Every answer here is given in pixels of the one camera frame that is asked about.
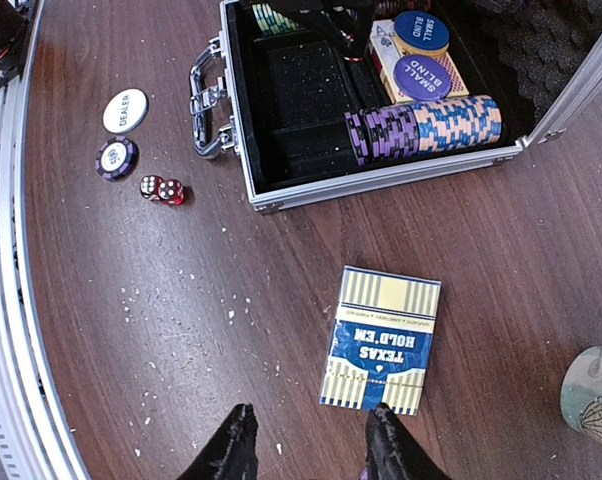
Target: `purple object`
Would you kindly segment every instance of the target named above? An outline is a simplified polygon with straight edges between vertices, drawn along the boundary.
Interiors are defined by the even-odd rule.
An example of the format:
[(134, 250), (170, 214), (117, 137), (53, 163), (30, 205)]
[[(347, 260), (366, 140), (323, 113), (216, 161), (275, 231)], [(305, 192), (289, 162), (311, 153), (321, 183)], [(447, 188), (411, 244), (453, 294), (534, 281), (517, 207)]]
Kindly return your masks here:
[(452, 87), (445, 67), (423, 55), (399, 59), (394, 67), (394, 80), (403, 93), (422, 102), (444, 98)]

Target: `black compartment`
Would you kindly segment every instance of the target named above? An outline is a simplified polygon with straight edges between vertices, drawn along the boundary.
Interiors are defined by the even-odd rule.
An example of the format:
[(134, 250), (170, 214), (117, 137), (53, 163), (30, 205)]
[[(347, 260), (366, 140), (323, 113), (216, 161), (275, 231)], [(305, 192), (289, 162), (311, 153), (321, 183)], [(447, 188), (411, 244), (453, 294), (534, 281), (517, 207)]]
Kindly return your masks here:
[[(530, 0), (529, 4), (540, 1)], [(524, 31), (523, 24), (531, 24), (525, 23), (521, 12), (514, 22), (515, 17), (490, 17), (458, 1), (434, 3), (432, 13), (450, 29), (449, 52), (470, 93), (491, 95), (505, 125), (498, 144), (463, 152), (512, 145), (534, 128), (535, 114), (539, 115), (534, 95), (538, 92), (526, 95), (520, 69), (512, 68), (517, 63), (503, 61), (504, 52), (507, 57), (513, 51), (510, 57), (520, 58), (517, 52), (521, 46), (510, 40), (503, 45), (503, 39), (497, 42), (490, 33), (496, 25), (496, 30), (513, 31), (516, 36), (517, 31)], [(250, 10), (244, 10), (238, 2), (227, 5), (227, 9), (237, 101), (257, 193), (451, 154), (359, 167), (343, 113), (390, 104), (372, 60), (347, 62), (311, 32), (261, 38)], [(545, 77), (541, 83), (547, 83)]]

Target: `white ceramic mug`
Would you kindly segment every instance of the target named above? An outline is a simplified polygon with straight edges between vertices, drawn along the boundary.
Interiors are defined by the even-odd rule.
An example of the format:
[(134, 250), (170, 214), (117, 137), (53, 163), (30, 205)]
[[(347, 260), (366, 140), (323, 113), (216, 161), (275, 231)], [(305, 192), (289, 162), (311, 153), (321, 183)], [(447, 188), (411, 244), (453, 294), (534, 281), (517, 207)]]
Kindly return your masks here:
[(561, 413), (570, 427), (602, 443), (602, 347), (587, 349), (570, 365)]

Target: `dice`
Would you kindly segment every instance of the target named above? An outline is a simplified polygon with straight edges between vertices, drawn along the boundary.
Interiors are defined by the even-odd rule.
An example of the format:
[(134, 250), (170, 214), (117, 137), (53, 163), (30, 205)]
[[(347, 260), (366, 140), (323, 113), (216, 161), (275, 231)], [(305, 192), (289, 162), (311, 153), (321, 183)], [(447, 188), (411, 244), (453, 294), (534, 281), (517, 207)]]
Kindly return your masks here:
[(181, 205), (185, 201), (183, 185), (178, 180), (164, 180), (159, 184), (159, 198), (168, 205)]
[(141, 190), (141, 196), (146, 200), (159, 201), (159, 185), (163, 183), (163, 179), (158, 175), (146, 175), (141, 179), (139, 184), (139, 190)]

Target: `poker chip case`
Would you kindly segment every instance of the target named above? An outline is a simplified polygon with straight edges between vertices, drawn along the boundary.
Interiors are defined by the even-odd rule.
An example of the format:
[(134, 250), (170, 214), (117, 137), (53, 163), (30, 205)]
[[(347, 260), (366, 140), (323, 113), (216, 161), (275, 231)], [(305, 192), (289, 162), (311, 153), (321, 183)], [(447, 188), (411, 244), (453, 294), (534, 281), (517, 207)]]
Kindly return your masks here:
[[(219, 36), (190, 75), (196, 151), (209, 159), (233, 151), (260, 213), (512, 160), (560, 136), (602, 87), (602, 2), (599, 13), (587, 5), (583, 22), (579, 1), (529, 0), (527, 17), (513, 18), (435, 0), (431, 13), (450, 30), (448, 52), (471, 95), (490, 95), (499, 107), (501, 138), (361, 166), (344, 114), (391, 104), (372, 59), (349, 62), (308, 31), (263, 36), (249, 7), (225, 0)], [(593, 36), (590, 43), (583, 32)], [(224, 74), (206, 88), (214, 59), (225, 62)], [(224, 97), (229, 123), (212, 135), (210, 113)]]

